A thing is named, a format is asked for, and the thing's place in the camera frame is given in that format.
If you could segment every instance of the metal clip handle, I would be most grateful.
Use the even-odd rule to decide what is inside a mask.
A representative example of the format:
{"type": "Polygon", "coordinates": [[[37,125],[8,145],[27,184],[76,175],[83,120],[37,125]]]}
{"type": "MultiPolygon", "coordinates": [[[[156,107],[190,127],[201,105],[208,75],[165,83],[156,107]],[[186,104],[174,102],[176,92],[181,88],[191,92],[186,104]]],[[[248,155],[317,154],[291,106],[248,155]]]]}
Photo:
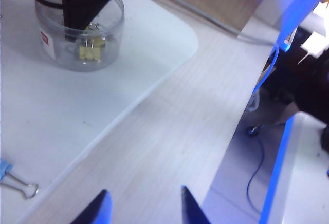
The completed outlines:
{"type": "Polygon", "coordinates": [[[8,187],[8,188],[12,188],[12,189],[14,189],[14,190],[16,190],[16,191],[21,192],[21,193],[24,195],[24,197],[25,197],[26,200],[35,197],[36,194],[39,192],[39,185],[38,185],[38,184],[27,184],[27,183],[21,181],[20,179],[18,179],[17,177],[13,176],[12,174],[10,174],[10,173],[8,173],[8,172],[6,173],[6,176],[7,176],[7,175],[8,175],[9,177],[11,177],[12,179],[16,180],[17,182],[21,183],[21,184],[24,185],[24,186],[27,186],[27,187],[34,187],[34,188],[35,188],[33,194],[30,195],[30,196],[27,196],[26,193],[25,193],[22,189],[17,188],[17,187],[12,186],[12,185],[9,185],[9,184],[6,184],[6,183],[2,183],[2,182],[0,182],[0,185],[6,186],[6,187],[8,187]]]}

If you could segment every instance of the binder clip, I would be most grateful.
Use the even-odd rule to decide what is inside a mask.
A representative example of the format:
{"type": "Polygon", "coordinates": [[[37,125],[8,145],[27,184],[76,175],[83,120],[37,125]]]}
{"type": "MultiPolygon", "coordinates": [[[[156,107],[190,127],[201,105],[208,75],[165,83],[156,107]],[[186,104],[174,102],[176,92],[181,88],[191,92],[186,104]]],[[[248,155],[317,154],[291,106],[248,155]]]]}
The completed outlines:
{"type": "Polygon", "coordinates": [[[112,199],[107,190],[102,190],[71,224],[110,224],[112,199]]]}
{"type": "Polygon", "coordinates": [[[10,173],[10,170],[12,168],[13,168],[13,165],[11,165],[7,161],[5,161],[5,160],[3,160],[3,159],[0,158],[0,185],[3,185],[5,187],[8,187],[8,188],[11,188],[11,189],[14,189],[16,191],[21,192],[23,194],[23,196],[25,197],[26,200],[35,197],[36,194],[39,191],[39,186],[37,184],[27,184],[27,183],[23,182],[22,180],[18,179],[17,177],[13,176],[10,173]],[[35,188],[34,192],[31,195],[27,195],[22,189],[20,189],[20,188],[18,188],[16,186],[12,186],[12,185],[9,185],[7,183],[3,183],[2,182],[2,179],[5,176],[12,178],[13,180],[17,181],[18,183],[22,184],[23,186],[26,186],[26,187],[34,187],[35,188]]]}
{"type": "MultiPolygon", "coordinates": [[[[99,30],[99,24],[90,23],[85,30],[99,30]]],[[[105,47],[104,37],[86,39],[79,47],[79,58],[81,60],[101,61],[101,48],[105,47]]]]}

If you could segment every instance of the white desk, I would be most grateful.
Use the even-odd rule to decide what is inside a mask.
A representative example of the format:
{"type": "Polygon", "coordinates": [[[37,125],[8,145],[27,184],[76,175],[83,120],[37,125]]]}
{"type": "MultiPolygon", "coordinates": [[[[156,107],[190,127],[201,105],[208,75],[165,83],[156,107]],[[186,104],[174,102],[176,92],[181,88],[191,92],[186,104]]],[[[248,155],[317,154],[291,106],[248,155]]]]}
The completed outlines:
{"type": "Polygon", "coordinates": [[[297,113],[286,124],[260,224],[329,221],[329,154],[321,148],[325,124],[297,113]]]}
{"type": "MultiPolygon", "coordinates": [[[[271,49],[162,1],[196,31],[197,55],[113,128],[27,223],[69,223],[102,188],[112,194],[114,223],[179,222],[182,184],[205,197],[271,49]]],[[[244,32],[278,35],[255,19],[244,32]]]]}
{"type": "Polygon", "coordinates": [[[1,157],[14,165],[12,173],[40,186],[29,201],[3,188],[2,223],[33,211],[109,130],[196,53],[197,37],[186,23],[151,0],[123,2],[118,59],[83,73],[46,62],[33,0],[2,0],[1,157]]]}

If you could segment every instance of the label on jar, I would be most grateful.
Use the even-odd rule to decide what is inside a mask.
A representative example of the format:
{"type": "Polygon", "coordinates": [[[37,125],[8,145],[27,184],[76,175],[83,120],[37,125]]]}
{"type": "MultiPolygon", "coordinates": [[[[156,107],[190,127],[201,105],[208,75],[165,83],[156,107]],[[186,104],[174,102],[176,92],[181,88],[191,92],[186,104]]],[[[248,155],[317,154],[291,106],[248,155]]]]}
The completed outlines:
{"type": "Polygon", "coordinates": [[[46,32],[44,32],[41,28],[40,28],[40,37],[41,37],[41,41],[42,41],[42,46],[45,49],[46,53],[50,57],[55,59],[55,49],[53,47],[52,37],[50,35],[48,35],[46,32]]]}

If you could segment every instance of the wooden desk surface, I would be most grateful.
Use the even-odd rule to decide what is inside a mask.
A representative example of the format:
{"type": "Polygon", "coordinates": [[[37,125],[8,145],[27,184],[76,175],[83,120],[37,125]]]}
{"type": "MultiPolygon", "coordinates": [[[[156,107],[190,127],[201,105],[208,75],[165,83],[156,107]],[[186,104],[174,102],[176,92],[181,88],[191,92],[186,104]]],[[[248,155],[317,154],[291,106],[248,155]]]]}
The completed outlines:
{"type": "MultiPolygon", "coordinates": [[[[101,189],[111,192],[113,223],[180,223],[181,185],[199,203],[205,198],[271,48],[240,42],[168,0],[155,1],[194,28],[198,53],[24,223],[70,223],[101,189]]],[[[254,18],[243,31],[272,41],[278,35],[254,18]]]]}

